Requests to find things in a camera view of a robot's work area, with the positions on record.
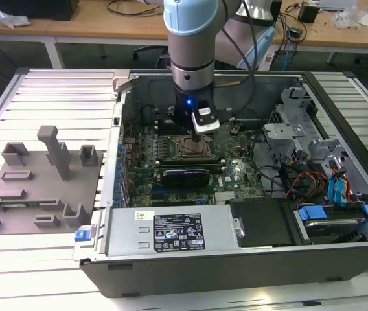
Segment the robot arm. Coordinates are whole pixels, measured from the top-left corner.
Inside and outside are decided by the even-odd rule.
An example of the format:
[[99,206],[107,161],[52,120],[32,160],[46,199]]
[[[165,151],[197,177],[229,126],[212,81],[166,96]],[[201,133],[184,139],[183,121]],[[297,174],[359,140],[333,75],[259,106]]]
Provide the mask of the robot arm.
[[171,119],[197,134],[220,127],[213,102],[216,35],[241,0],[140,0],[164,6],[176,103]]
[[[140,1],[164,6],[176,93],[176,103],[168,109],[170,118],[193,133],[216,131],[220,127],[220,111],[216,111],[213,102],[214,58],[217,56],[224,62],[246,68],[231,43],[223,34],[217,34],[226,24],[227,32],[248,62],[261,59],[274,32],[274,20],[269,10],[272,0],[246,0],[253,22],[259,21],[257,55],[253,53],[255,44],[250,38],[249,14],[241,5],[242,0]],[[222,114],[221,119],[226,120],[226,115]]]

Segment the desk leg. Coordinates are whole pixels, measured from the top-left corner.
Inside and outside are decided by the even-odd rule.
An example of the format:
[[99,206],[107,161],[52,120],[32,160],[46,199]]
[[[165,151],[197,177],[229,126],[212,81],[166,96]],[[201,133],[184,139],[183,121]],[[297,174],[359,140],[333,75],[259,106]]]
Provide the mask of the desk leg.
[[65,63],[63,62],[62,55],[57,49],[56,42],[53,40],[47,40],[44,42],[44,45],[47,49],[47,54],[50,58],[50,63],[54,69],[61,69],[65,67]]
[[100,58],[106,58],[106,56],[108,55],[108,52],[106,51],[104,44],[99,45],[99,53],[100,53]]
[[277,44],[271,44],[269,49],[266,51],[263,59],[260,61],[257,71],[269,71],[272,64],[275,52],[278,50],[279,46]]
[[337,56],[337,53],[329,53],[329,56],[327,58],[327,64],[332,65],[336,56]]

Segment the warning label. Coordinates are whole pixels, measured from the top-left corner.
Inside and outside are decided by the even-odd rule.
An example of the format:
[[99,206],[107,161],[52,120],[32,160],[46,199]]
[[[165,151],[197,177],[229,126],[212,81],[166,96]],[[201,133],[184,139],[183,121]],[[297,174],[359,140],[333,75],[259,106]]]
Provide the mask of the warning label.
[[201,214],[155,215],[154,249],[157,252],[205,249]]

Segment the floor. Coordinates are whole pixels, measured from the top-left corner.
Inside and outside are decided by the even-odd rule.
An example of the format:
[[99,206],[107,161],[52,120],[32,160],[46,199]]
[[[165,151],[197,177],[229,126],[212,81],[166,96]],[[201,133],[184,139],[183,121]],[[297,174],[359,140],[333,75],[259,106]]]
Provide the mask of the floor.
[[[51,68],[45,47],[41,43],[1,42],[0,48],[18,67]],[[108,45],[108,57],[102,59],[98,45],[59,44],[66,68],[137,68],[153,69],[159,51],[146,51],[132,60],[134,46]],[[298,52],[288,70],[352,71],[368,89],[368,55],[355,64],[355,54],[337,55],[334,65],[327,65],[328,53]],[[282,70],[284,60],[276,60],[271,70]],[[0,95],[14,73],[13,65],[0,53]]]

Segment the gray fixture plate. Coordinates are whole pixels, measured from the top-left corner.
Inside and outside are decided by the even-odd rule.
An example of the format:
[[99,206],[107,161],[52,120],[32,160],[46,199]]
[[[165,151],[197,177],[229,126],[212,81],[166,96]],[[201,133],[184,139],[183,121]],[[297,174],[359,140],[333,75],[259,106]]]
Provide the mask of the gray fixture plate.
[[[7,181],[0,178],[0,190],[24,189],[27,193],[24,200],[61,199],[63,204],[68,203],[72,210],[77,210],[81,203],[87,213],[87,223],[90,224],[95,193],[102,164],[103,152],[98,151],[98,165],[83,167],[79,152],[70,151],[69,167],[71,179],[62,181],[55,166],[51,166],[46,157],[48,152],[29,152],[21,155],[25,166],[8,166],[5,163],[0,171],[17,170],[31,171],[32,179],[26,181]],[[63,209],[45,211],[40,207],[11,207],[5,212],[0,211],[0,235],[33,234],[33,233],[72,233],[77,227],[69,227],[62,218]],[[60,221],[59,227],[38,228],[34,221],[35,216],[54,214]]]

